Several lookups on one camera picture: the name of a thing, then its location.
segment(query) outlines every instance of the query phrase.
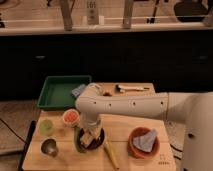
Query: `black cabinet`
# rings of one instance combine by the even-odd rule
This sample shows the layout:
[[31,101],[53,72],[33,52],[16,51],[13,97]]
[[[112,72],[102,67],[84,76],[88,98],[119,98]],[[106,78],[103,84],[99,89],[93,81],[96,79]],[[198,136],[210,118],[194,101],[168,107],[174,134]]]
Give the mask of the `black cabinet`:
[[213,31],[0,37],[0,99],[38,98],[48,75],[212,91]]

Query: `wooden cutting board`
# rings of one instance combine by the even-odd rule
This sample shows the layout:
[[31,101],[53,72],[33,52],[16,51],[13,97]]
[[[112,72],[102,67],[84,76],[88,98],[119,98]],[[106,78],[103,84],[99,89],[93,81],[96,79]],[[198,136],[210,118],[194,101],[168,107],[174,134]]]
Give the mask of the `wooden cutting board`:
[[[87,153],[78,153],[75,149],[73,128],[66,127],[61,120],[63,112],[41,113],[38,124],[44,119],[50,119],[54,124],[54,134],[46,137],[39,133],[36,127],[29,146],[23,169],[25,171],[113,171],[114,168],[103,150],[103,146]],[[105,133],[112,142],[121,171],[175,171],[168,136],[163,121],[129,116],[101,115]],[[127,151],[127,139],[130,132],[139,126],[155,128],[160,140],[159,153],[153,159],[135,159]],[[59,153],[55,158],[41,152],[41,144],[45,139],[54,138],[57,141]]]

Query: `teal plastic tray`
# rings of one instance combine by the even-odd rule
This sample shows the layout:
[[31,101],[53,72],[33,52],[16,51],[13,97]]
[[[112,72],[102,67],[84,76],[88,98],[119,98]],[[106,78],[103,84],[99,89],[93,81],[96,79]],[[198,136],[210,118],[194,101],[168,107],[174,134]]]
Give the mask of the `teal plastic tray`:
[[81,84],[89,84],[91,76],[48,76],[38,100],[43,110],[66,110],[75,107],[76,98],[71,91]]

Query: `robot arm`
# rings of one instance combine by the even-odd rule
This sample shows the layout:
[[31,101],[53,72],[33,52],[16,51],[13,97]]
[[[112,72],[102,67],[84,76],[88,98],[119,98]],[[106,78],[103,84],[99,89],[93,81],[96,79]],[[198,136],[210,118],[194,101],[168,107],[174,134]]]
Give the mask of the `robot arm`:
[[[90,84],[78,97],[76,108],[82,113],[83,126],[88,128],[98,125],[101,113],[158,118],[170,107],[174,108],[171,104],[168,106],[169,96],[170,93],[156,93],[108,97],[103,96],[98,84]],[[179,107],[182,110],[178,113],[187,117],[182,170],[213,170],[213,93],[195,93],[195,96],[183,99],[179,104],[183,106]]]
[[167,111],[168,94],[156,93],[134,96],[103,96],[103,89],[92,83],[76,101],[76,108],[82,113],[87,127],[99,121],[100,114],[117,114],[160,118]]

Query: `black cable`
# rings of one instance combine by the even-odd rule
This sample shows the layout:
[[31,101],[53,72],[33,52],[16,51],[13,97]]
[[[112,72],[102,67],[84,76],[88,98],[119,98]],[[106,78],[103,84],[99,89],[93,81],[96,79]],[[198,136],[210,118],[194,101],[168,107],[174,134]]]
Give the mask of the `black cable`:
[[179,151],[179,152],[183,152],[182,150],[180,150],[180,149],[178,149],[178,148],[176,148],[175,146],[173,146],[172,144],[170,144],[170,146],[174,149],[174,150],[176,150],[176,151]]
[[178,157],[178,156],[173,156],[175,159],[178,159],[178,160],[181,160],[181,158],[180,157]]
[[5,124],[7,126],[7,128],[16,136],[18,137],[22,142],[26,143],[25,140],[23,138],[21,138],[12,128],[10,128],[10,126],[2,119],[0,118],[0,120],[2,121],[3,124]]
[[0,154],[0,157],[10,156],[10,155],[15,155],[15,154],[22,154],[22,153],[23,153],[23,150],[10,151],[10,152],[5,152],[5,153]]

